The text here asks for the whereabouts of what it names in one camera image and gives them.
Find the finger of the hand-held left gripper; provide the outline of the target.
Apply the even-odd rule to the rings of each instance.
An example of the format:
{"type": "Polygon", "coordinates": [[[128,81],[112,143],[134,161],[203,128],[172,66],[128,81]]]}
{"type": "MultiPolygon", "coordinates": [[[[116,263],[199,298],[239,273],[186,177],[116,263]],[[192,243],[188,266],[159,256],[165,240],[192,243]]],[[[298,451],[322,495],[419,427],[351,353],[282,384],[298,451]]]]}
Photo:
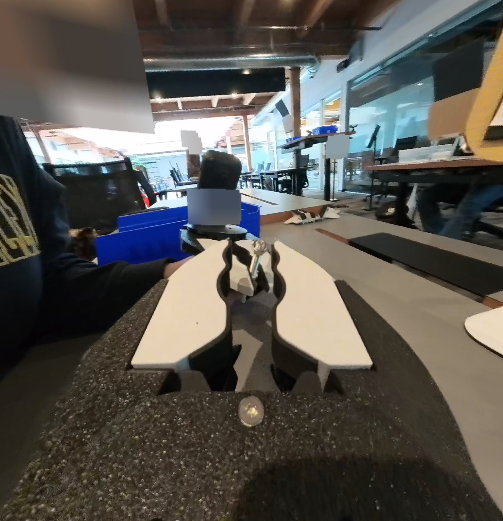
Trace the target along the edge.
{"type": "Polygon", "coordinates": [[[230,288],[243,296],[254,295],[254,279],[250,275],[248,266],[239,260],[232,261],[229,271],[230,288]]]}

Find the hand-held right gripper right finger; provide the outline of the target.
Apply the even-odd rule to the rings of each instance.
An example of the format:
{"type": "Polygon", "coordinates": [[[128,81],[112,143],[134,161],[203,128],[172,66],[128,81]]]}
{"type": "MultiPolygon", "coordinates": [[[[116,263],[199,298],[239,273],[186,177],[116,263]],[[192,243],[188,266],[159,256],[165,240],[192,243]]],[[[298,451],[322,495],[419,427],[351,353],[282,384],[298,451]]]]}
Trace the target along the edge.
{"type": "Polygon", "coordinates": [[[272,245],[272,375],[280,390],[325,390],[337,371],[374,363],[337,286],[319,264],[272,245]]]}

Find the silver bolt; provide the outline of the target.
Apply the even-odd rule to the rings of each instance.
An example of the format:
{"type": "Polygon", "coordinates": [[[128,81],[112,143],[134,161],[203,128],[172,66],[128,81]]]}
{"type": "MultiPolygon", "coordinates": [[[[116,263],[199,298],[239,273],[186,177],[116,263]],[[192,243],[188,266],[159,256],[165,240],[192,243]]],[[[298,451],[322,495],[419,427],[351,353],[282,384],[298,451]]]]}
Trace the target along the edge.
{"type": "Polygon", "coordinates": [[[252,257],[249,267],[250,277],[257,281],[261,259],[265,254],[269,254],[268,244],[263,239],[257,239],[252,244],[252,257]]]}

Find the person's left forearm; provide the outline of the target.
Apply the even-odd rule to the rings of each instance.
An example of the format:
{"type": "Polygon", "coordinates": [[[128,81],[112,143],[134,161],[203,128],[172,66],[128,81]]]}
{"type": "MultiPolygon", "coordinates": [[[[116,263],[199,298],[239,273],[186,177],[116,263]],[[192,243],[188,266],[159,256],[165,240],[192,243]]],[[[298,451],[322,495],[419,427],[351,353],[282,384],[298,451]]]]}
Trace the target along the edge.
{"type": "Polygon", "coordinates": [[[158,282],[173,259],[98,266],[71,253],[49,265],[44,281],[43,326],[47,333],[96,333],[109,329],[158,282]]]}

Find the black ceiling panel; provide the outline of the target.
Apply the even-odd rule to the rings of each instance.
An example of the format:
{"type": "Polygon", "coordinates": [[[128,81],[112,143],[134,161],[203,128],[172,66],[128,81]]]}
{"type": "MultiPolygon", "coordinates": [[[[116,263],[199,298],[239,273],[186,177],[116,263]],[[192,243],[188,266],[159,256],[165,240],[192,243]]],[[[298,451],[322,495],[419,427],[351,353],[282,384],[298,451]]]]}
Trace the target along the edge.
{"type": "Polygon", "coordinates": [[[147,72],[152,99],[284,92],[285,68],[147,72]]]}

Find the black and white cardboard piece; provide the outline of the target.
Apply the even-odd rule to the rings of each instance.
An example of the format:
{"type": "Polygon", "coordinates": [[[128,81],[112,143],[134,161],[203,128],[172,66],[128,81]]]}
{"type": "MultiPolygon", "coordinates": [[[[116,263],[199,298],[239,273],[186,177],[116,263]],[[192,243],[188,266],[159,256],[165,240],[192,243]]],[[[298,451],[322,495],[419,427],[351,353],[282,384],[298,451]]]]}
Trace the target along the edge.
{"type": "Polygon", "coordinates": [[[340,207],[332,205],[323,205],[317,208],[317,212],[309,210],[294,210],[291,217],[284,221],[285,225],[303,225],[316,223],[322,220],[338,219],[340,217],[340,207]]]}

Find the wooden column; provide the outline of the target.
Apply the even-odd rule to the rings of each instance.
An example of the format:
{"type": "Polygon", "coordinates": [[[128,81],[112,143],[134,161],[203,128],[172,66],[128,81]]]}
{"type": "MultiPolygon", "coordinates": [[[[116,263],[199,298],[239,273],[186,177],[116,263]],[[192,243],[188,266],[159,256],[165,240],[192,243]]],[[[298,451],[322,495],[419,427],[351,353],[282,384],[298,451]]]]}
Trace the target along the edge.
{"type": "Polygon", "coordinates": [[[290,95],[293,130],[292,135],[301,136],[300,67],[290,69],[290,95]]]}

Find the black mesh office chair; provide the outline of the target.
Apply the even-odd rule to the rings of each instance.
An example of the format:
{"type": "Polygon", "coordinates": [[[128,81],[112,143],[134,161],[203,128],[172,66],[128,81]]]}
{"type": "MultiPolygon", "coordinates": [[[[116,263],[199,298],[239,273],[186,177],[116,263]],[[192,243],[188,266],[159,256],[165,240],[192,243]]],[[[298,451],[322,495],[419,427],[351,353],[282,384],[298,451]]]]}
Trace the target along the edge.
{"type": "Polygon", "coordinates": [[[128,157],[106,163],[42,164],[64,186],[69,228],[92,228],[100,234],[118,228],[118,218],[145,212],[157,202],[146,175],[128,157]]]}

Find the dark brown object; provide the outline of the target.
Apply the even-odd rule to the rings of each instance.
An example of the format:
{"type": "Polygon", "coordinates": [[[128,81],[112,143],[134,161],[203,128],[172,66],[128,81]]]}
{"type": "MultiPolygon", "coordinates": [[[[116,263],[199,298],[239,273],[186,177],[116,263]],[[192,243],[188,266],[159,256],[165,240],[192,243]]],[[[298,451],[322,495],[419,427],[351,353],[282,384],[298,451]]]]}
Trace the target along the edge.
{"type": "Polygon", "coordinates": [[[97,231],[92,227],[69,230],[70,242],[67,248],[80,259],[92,262],[97,259],[96,238],[97,231]]]}

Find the black backpack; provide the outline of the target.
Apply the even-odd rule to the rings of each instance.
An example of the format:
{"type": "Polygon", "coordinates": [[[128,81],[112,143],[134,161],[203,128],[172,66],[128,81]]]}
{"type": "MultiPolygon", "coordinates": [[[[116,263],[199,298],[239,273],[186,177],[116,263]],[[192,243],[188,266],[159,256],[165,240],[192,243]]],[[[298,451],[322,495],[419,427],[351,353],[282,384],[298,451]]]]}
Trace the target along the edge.
{"type": "Polygon", "coordinates": [[[401,216],[400,220],[397,218],[396,210],[397,208],[395,201],[387,202],[378,206],[378,208],[375,210],[374,216],[376,220],[380,222],[398,225],[410,229],[417,229],[415,222],[408,217],[409,207],[407,205],[404,205],[403,215],[401,216]]]}

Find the black table mat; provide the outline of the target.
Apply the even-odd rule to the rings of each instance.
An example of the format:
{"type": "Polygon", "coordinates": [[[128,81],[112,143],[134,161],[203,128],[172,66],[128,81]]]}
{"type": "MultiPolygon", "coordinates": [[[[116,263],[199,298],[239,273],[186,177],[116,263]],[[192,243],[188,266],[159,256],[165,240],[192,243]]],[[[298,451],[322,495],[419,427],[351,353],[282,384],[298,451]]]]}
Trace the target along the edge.
{"type": "Polygon", "coordinates": [[[349,245],[398,262],[478,296],[503,291],[503,267],[388,233],[349,239],[349,245]]]}

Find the white document stand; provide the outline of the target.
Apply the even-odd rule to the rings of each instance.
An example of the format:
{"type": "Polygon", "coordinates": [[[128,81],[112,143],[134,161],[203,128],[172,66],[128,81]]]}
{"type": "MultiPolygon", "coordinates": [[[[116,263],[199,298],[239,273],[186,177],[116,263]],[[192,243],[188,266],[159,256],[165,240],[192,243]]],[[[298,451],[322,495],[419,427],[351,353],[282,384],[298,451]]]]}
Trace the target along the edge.
{"type": "Polygon", "coordinates": [[[503,306],[469,316],[464,328],[475,342],[503,358],[503,306]]]}

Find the wooden top desk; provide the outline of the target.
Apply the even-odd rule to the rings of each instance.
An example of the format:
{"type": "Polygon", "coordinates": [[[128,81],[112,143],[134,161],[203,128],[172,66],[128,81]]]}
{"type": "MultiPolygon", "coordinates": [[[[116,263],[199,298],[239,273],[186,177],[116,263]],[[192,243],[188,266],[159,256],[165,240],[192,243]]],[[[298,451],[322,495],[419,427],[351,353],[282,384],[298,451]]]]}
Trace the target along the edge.
{"type": "Polygon", "coordinates": [[[474,155],[424,163],[372,165],[365,167],[365,172],[373,174],[373,177],[381,181],[398,185],[398,220],[403,215],[409,185],[503,185],[503,162],[486,160],[474,155]]]}

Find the white box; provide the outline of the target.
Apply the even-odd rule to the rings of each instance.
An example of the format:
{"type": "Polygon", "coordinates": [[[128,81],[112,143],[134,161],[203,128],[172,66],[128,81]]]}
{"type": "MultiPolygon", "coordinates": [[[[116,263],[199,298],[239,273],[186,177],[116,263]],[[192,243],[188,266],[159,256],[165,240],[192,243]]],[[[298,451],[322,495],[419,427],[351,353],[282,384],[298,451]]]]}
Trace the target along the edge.
{"type": "Polygon", "coordinates": [[[455,148],[456,145],[452,143],[401,150],[398,152],[398,163],[410,164],[448,160],[453,157],[455,148]]]}

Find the cardboard panel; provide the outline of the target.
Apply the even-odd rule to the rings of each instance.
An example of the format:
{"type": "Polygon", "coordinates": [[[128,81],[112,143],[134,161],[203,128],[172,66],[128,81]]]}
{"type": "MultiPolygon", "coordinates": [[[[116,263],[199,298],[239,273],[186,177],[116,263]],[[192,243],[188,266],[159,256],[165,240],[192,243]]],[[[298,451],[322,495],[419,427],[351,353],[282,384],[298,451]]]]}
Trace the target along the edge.
{"type": "Polygon", "coordinates": [[[433,102],[429,107],[427,138],[433,142],[441,138],[465,133],[480,88],[433,102]]]}

